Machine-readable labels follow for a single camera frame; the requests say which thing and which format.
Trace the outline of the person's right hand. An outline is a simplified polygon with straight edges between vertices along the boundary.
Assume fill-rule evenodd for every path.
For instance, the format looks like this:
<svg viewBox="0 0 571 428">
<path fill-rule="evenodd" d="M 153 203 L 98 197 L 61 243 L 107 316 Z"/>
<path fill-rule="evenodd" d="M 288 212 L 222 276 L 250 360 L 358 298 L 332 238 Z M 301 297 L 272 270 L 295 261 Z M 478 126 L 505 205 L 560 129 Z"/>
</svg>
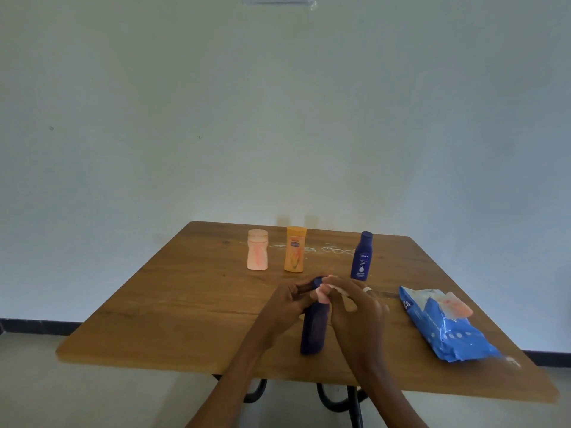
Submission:
<svg viewBox="0 0 571 428">
<path fill-rule="evenodd" d="M 328 275 L 323 278 L 323 283 L 342 287 L 358 306 L 354 312 L 331 313 L 336 339 L 351 371 L 370 372 L 383 367 L 382 336 L 388 306 L 361 281 Z M 331 309 L 332 297 L 344 296 L 333 289 Z"/>
</svg>

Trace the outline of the person's left hand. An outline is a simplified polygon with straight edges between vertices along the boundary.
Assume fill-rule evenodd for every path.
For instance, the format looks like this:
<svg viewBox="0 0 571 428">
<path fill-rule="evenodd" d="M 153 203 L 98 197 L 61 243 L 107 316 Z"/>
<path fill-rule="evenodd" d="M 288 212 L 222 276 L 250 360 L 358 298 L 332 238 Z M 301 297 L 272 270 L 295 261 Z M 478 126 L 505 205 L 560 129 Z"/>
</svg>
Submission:
<svg viewBox="0 0 571 428">
<path fill-rule="evenodd" d="M 289 330 L 303 314 L 304 309 L 296 309 L 286 300 L 287 286 L 296 282 L 279 284 L 255 320 L 251 331 L 261 349 L 269 349 L 275 339 Z"/>
</svg>

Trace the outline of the white wet wipe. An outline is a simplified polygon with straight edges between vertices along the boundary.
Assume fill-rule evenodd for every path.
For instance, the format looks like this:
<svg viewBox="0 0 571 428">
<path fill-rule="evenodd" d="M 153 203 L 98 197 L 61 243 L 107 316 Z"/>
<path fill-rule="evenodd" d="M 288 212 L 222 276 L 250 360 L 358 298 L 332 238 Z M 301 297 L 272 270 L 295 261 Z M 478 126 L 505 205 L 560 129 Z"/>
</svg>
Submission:
<svg viewBox="0 0 571 428">
<path fill-rule="evenodd" d="M 323 276 L 318 276 L 313 281 L 318 303 L 326 305 L 330 304 L 330 294 L 333 289 L 335 289 L 335 291 L 337 291 L 340 295 L 349 297 L 349 294 L 342 287 L 323 283 L 323 278 Z"/>
</svg>

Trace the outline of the dark blue plastic bottle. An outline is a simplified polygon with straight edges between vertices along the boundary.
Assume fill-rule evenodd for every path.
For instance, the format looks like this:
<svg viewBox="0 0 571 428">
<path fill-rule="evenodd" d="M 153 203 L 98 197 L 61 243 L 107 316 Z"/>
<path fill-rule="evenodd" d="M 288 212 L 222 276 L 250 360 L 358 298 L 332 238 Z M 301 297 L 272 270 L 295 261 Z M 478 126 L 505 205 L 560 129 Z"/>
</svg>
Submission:
<svg viewBox="0 0 571 428">
<path fill-rule="evenodd" d="M 300 344 L 301 355 L 314 355 L 324 346 L 327 331 L 330 301 L 320 290 L 323 276 L 318 276 L 312 282 L 312 289 L 318 295 L 317 302 L 304 309 L 303 330 Z"/>
</svg>

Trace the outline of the person's right forearm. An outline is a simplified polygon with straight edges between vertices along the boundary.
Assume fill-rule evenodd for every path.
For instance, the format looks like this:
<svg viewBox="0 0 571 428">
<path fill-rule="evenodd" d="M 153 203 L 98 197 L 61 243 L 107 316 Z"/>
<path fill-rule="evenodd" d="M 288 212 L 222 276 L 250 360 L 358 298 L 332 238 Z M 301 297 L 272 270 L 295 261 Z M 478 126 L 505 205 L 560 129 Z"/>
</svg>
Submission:
<svg viewBox="0 0 571 428">
<path fill-rule="evenodd" d="M 353 374 L 388 428 L 429 428 L 384 367 Z"/>
</svg>

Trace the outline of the person's left forearm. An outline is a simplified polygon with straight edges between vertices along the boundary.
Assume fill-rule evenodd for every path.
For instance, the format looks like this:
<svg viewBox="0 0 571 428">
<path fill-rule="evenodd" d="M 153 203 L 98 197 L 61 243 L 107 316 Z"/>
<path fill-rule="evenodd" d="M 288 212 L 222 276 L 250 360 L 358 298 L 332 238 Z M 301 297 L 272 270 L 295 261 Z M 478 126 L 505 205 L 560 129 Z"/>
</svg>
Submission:
<svg viewBox="0 0 571 428">
<path fill-rule="evenodd" d="M 268 342 L 247 336 L 210 395 L 185 428 L 234 428 Z"/>
</svg>

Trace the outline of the orange lotion bottle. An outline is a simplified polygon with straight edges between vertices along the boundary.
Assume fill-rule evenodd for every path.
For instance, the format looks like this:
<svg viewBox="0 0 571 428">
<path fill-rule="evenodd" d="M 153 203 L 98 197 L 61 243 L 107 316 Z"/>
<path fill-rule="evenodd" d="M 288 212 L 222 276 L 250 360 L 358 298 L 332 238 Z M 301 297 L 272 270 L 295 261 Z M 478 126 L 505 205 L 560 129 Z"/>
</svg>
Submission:
<svg viewBox="0 0 571 428">
<path fill-rule="evenodd" d="M 304 270 L 304 248 L 307 229 L 299 226 L 287 227 L 287 240 L 284 270 L 290 273 L 302 273 Z"/>
</svg>

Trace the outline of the blue lotion bottle white label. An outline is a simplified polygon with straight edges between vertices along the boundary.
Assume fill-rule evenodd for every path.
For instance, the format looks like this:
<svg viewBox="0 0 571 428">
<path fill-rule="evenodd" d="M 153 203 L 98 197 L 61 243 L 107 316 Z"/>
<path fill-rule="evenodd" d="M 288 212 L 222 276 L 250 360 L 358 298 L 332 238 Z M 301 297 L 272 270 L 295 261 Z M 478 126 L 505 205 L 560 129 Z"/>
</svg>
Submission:
<svg viewBox="0 0 571 428">
<path fill-rule="evenodd" d="M 368 278 L 369 268 L 372 261 L 374 235 L 369 231 L 361 233 L 360 241 L 354 250 L 351 279 L 366 281 Z"/>
</svg>

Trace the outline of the pale pink bottle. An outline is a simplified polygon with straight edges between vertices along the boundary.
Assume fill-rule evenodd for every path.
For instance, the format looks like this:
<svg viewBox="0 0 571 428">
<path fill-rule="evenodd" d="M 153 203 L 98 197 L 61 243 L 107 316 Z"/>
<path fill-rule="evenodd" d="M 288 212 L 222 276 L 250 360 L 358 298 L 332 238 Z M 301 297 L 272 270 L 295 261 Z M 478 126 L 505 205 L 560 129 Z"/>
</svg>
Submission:
<svg viewBox="0 0 571 428">
<path fill-rule="evenodd" d="M 247 268 L 249 270 L 268 269 L 268 232 L 262 229 L 251 229 L 248 231 L 248 255 Z"/>
</svg>

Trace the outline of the blue wet wipes packet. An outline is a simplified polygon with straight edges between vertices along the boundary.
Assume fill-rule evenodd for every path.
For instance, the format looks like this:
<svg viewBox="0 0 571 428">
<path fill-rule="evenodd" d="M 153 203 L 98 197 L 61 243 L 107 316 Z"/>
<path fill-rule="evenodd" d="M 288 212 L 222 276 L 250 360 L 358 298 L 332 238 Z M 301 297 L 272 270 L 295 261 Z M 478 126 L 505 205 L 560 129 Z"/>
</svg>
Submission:
<svg viewBox="0 0 571 428">
<path fill-rule="evenodd" d="M 521 368 L 513 357 L 502 355 L 481 331 L 471 325 L 469 318 L 447 318 L 433 298 L 443 293 L 439 289 L 399 287 L 404 310 L 440 360 L 464 362 L 494 357 Z"/>
</svg>

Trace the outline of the pink wipe sheet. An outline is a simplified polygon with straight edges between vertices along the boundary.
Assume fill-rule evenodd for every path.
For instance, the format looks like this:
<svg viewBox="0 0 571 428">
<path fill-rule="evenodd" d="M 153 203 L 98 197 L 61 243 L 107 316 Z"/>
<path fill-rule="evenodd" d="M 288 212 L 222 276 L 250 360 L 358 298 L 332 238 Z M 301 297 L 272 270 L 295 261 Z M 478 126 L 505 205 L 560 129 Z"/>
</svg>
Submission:
<svg viewBox="0 0 571 428">
<path fill-rule="evenodd" d="M 442 313 L 450 320 L 469 318 L 473 315 L 473 310 L 452 292 L 436 294 L 433 298 L 438 303 Z"/>
</svg>

